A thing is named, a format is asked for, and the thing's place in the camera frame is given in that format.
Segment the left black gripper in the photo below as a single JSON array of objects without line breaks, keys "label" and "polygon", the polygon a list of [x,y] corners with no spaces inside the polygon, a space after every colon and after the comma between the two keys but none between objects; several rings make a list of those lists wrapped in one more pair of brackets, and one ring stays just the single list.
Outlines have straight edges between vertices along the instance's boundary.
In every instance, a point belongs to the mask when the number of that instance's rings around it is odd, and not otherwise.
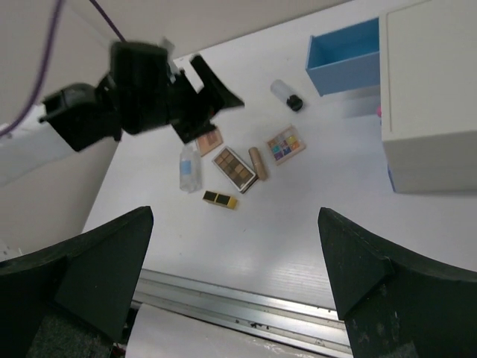
[{"label": "left black gripper", "polygon": [[203,83],[199,92],[183,69],[172,63],[165,65],[168,84],[164,124],[174,129],[183,144],[214,131],[216,125],[211,119],[221,110],[244,106],[243,100],[223,84],[200,54],[194,55],[190,63]]}]

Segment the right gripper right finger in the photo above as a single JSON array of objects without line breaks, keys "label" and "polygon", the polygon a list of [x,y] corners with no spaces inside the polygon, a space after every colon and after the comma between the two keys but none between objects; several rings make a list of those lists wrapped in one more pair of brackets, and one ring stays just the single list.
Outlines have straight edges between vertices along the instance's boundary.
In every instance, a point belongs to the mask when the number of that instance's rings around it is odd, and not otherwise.
[{"label": "right gripper right finger", "polygon": [[329,208],[318,229],[354,357],[475,357],[476,273],[408,250]]}]

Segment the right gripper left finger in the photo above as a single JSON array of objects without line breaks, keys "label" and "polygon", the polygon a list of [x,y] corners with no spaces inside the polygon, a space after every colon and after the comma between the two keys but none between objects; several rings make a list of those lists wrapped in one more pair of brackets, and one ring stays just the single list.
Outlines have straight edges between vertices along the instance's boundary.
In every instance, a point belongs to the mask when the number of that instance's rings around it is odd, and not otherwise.
[{"label": "right gripper left finger", "polygon": [[2,357],[109,357],[153,228],[149,206],[1,263]]}]

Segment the beige lipstick tube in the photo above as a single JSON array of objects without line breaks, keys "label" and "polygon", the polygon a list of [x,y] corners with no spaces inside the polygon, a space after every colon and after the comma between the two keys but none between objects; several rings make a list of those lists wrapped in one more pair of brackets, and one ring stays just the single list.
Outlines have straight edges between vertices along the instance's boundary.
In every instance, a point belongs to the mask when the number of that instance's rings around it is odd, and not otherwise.
[{"label": "beige lipstick tube", "polygon": [[268,172],[259,149],[257,147],[251,147],[249,148],[248,153],[250,155],[250,160],[253,164],[253,169],[256,172],[258,178],[262,181],[267,180]]}]

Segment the black gold lipstick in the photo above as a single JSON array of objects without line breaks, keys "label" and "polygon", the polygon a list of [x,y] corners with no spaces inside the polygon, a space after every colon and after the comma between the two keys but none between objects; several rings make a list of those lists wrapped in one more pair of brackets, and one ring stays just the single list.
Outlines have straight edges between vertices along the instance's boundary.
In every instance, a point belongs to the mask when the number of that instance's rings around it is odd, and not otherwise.
[{"label": "black gold lipstick", "polygon": [[204,192],[202,199],[209,204],[213,204],[215,206],[227,208],[230,210],[234,210],[238,205],[238,200],[235,197],[209,190],[206,190]]}]

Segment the blue drawer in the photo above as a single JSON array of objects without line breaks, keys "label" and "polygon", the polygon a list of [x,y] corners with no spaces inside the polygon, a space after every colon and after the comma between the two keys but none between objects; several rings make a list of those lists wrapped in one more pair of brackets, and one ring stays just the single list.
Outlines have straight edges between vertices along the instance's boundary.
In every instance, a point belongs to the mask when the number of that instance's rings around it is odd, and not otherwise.
[{"label": "blue drawer", "polygon": [[379,85],[379,20],[310,37],[306,72],[321,96]]}]

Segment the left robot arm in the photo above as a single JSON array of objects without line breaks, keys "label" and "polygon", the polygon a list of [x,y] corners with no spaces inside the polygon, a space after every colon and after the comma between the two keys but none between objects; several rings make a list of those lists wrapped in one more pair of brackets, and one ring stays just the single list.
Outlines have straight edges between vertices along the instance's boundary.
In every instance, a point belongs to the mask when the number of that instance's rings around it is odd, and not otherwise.
[{"label": "left robot arm", "polygon": [[190,60],[203,86],[195,90],[169,57],[170,43],[114,42],[110,70],[97,86],[74,83],[45,97],[15,129],[1,131],[1,184],[108,137],[171,126],[188,144],[215,130],[212,118],[244,102],[206,61]]}]

